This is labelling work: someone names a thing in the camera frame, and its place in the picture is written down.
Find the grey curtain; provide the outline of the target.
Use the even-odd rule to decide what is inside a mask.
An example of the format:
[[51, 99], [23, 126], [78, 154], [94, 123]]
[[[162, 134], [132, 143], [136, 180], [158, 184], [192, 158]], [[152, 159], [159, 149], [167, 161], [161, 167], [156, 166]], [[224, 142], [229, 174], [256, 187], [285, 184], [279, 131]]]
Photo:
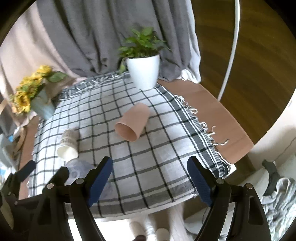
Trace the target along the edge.
[[132, 30], [152, 27], [166, 42], [159, 75], [180, 76], [191, 59], [185, 1], [37, 1], [50, 40], [77, 75], [92, 77], [119, 68], [119, 48]]

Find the plaid tablecloth with fringe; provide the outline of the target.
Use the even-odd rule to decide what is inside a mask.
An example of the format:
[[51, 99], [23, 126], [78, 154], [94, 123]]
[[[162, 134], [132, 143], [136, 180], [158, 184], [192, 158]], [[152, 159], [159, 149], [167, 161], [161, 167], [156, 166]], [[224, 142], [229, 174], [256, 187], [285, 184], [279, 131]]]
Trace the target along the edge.
[[104, 157], [113, 161], [108, 183], [91, 207], [97, 217], [134, 214], [197, 195], [187, 170], [191, 156], [217, 178], [230, 172], [196, 110], [161, 85], [140, 90], [128, 74], [112, 73], [64, 89], [54, 104], [53, 116], [40, 121], [35, 136], [29, 196], [41, 194], [67, 163], [57, 152], [69, 129], [76, 134], [79, 161], [91, 166]]

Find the white sheer curtain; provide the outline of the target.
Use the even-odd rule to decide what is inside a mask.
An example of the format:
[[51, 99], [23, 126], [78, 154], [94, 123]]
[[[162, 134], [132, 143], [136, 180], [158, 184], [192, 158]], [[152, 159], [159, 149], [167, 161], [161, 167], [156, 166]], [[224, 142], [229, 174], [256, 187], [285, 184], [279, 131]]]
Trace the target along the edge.
[[188, 31], [189, 31], [189, 43], [191, 58], [188, 67], [181, 71], [181, 75], [178, 79], [183, 81], [191, 81], [198, 84], [201, 82], [200, 63], [201, 54], [198, 45], [198, 37], [196, 35], [195, 16], [193, 13], [192, 2], [190, 0], [185, 1], [187, 15], [188, 15]]

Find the checkered paper cup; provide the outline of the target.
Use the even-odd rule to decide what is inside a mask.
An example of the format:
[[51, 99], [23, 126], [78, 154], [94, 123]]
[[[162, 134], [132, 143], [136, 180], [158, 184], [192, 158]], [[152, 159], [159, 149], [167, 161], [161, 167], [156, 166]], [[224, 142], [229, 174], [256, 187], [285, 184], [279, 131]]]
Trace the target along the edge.
[[71, 161], [78, 158], [78, 132], [67, 129], [63, 132], [60, 143], [56, 150], [57, 156], [64, 161]]

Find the light blue ribbed vase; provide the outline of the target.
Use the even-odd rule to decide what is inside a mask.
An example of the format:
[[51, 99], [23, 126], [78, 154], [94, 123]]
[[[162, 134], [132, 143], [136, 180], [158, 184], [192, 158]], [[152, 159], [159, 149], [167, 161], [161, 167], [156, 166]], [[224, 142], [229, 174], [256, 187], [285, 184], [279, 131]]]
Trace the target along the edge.
[[31, 100], [31, 109], [44, 120], [48, 120], [54, 115], [55, 106], [45, 88]]

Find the yellow sunflower bouquet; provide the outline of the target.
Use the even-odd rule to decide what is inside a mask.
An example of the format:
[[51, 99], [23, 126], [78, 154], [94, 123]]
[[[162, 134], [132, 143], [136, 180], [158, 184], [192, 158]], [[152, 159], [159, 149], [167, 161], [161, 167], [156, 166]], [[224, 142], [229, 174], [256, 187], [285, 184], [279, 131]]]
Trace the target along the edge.
[[51, 66], [41, 65], [31, 76], [25, 76], [10, 95], [11, 109], [19, 115], [29, 113], [32, 101], [48, 83], [56, 83], [67, 77], [66, 73], [54, 71]]

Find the green potted plant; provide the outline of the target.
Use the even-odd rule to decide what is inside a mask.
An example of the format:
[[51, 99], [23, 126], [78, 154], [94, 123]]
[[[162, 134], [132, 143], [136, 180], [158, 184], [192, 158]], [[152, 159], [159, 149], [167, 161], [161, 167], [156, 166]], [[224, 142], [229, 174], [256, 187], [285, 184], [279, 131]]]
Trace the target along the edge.
[[126, 72], [127, 59], [156, 56], [162, 49], [171, 51], [165, 40], [159, 39], [153, 27], [142, 27], [140, 30], [131, 29], [133, 36], [125, 38], [125, 44], [120, 46], [121, 62], [118, 73]]

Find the pink cup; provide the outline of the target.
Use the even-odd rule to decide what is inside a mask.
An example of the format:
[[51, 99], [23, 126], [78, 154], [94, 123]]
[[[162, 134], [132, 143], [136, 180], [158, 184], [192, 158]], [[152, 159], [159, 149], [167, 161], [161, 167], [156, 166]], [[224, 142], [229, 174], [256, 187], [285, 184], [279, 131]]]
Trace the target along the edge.
[[149, 119], [149, 107], [143, 103], [137, 103], [131, 107], [115, 124], [115, 132], [124, 140], [136, 141]]

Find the white plant pot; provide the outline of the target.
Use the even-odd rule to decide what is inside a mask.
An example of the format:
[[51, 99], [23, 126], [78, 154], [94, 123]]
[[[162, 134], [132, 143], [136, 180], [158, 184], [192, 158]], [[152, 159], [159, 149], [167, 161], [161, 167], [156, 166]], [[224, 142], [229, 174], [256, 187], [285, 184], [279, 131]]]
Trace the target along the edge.
[[160, 56], [128, 58], [126, 60], [130, 77], [137, 89], [152, 89], [159, 77]]

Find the clear plastic cup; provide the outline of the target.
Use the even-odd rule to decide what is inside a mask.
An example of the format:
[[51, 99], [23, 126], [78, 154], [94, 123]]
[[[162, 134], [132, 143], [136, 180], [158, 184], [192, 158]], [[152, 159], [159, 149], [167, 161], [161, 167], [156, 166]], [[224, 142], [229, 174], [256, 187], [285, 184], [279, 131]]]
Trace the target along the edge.
[[[67, 167], [69, 171], [69, 177], [66, 180], [65, 185], [72, 184], [78, 178], [85, 178], [89, 171], [95, 169], [95, 166], [93, 166], [92, 164], [78, 159], [68, 161], [65, 164], [65, 167]], [[112, 184], [107, 182], [104, 190], [102, 191], [102, 194], [100, 195], [100, 199], [106, 198], [112, 191]]]

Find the white lamp pole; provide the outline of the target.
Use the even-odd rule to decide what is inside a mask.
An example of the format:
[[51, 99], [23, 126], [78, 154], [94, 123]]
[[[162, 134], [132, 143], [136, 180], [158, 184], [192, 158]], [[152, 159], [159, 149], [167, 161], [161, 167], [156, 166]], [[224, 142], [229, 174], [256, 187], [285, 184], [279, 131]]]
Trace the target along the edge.
[[221, 101], [222, 99], [222, 96], [226, 89], [228, 79], [231, 73], [231, 69], [233, 66], [234, 58], [235, 58], [237, 43], [238, 43], [239, 30], [240, 30], [240, 0], [234, 0], [234, 33], [233, 33], [232, 48], [231, 48], [231, 53], [230, 53], [226, 73], [223, 79], [223, 83], [218, 94], [218, 98], [217, 98], [218, 101]]

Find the grey white rumpled cloth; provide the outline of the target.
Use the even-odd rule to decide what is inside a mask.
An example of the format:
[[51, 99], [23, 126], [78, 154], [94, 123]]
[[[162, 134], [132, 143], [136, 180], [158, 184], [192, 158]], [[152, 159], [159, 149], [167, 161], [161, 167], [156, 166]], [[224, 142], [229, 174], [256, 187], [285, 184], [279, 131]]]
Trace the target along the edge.
[[295, 219], [295, 180], [281, 176], [273, 162], [264, 160], [268, 171], [267, 189], [261, 198], [272, 240], [280, 240]]

